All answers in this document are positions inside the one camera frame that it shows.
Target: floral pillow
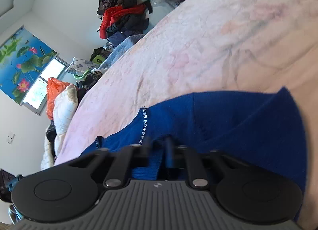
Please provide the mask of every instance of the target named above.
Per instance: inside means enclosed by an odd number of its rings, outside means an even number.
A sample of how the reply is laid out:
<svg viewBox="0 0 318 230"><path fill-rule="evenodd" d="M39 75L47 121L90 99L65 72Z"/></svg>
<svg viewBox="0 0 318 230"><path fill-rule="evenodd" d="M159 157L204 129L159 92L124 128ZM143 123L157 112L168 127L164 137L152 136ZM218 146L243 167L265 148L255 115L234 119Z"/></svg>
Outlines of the floral pillow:
<svg viewBox="0 0 318 230"><path fill-rule="evenodd" d="M83 76L88 69L98 68L98 66L99 64L94 62L74 57L72 63L65 71L77 76Z"/></svg>

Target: silver bolt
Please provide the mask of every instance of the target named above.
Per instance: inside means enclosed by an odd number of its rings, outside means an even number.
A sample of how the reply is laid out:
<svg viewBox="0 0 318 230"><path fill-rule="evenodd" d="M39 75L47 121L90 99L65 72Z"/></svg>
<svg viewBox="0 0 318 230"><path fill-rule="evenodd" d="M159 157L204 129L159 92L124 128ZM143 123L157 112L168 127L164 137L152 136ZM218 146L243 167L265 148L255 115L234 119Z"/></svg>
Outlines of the silver bolt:
<svg viewBox="0 0 318 230"><path fill-rule="evenodd" d="M208 181L205 179L194 179L192 184L197 187L204 187L208 185Z"/></svg>
<svg viewBox="0 0 318 230"><path fill-rule="evenodd" d="M121 184L119 179L109 179L105 182L108 187L117 187Z"/></svg>

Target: bed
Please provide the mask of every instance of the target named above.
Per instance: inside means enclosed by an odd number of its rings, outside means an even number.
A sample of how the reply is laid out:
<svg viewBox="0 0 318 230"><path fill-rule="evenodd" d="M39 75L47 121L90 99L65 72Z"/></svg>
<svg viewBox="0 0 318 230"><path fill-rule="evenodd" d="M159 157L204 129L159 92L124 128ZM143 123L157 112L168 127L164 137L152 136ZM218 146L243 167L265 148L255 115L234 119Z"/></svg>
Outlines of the bed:
<svg viewBox="0 0 318 230"><path fill-rule="evenodd" d="M129 49L85 95L56 164L140 107L191 92L277 92L302 113L309 173L299 224L318 226L318 0L186 0Z"/></svg>

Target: blue sweater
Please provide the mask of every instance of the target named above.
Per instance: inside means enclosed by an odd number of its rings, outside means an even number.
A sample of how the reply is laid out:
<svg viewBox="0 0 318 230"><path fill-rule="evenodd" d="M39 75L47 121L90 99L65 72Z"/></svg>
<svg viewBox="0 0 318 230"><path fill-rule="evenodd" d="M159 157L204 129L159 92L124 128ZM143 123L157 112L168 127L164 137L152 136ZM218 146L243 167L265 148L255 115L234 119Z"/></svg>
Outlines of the blue sweater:
<svg viewBox="0 0 318 230"><path fill-rule="evenodd" d="M142 136L154 140L167 134L200 153L224 151L283 175L305 190L305 131L286 88L276 94L192 93L141 108L127 127L105 138L101 147L115 152L129 144L142 144ZM94 142L84 153L96 148ZM162 153L154 151L149 167L134 169L133 177L156 179Z"/></svg>

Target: orange plastic bag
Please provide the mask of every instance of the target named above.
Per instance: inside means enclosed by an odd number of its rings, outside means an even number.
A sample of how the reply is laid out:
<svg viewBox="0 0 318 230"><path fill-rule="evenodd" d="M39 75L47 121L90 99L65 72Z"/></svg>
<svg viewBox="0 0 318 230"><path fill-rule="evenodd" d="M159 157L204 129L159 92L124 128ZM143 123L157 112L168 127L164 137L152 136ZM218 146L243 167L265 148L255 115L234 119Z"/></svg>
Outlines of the orange plastic bag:
<svg viewBox="0 0 318 230"><path fill-rule="evenodd" d="M56 97L64 91L71 83L60 81L56 78L47 80L47 117L53 120L54 101Z"/></svg>

